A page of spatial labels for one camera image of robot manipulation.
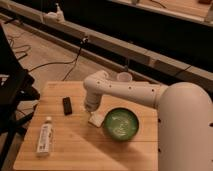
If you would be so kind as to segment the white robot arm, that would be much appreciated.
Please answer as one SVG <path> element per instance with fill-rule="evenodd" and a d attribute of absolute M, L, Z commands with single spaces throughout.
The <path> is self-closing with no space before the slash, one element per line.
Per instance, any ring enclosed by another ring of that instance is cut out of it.
<path fill-rule="evenodd" d="M 213 171 L 213 101 L 202 87 L 113 81 L 104 70 L 86 77 L 83 86 L 89 112 L 105 94 L 157 110 L 158 171 Z"/>

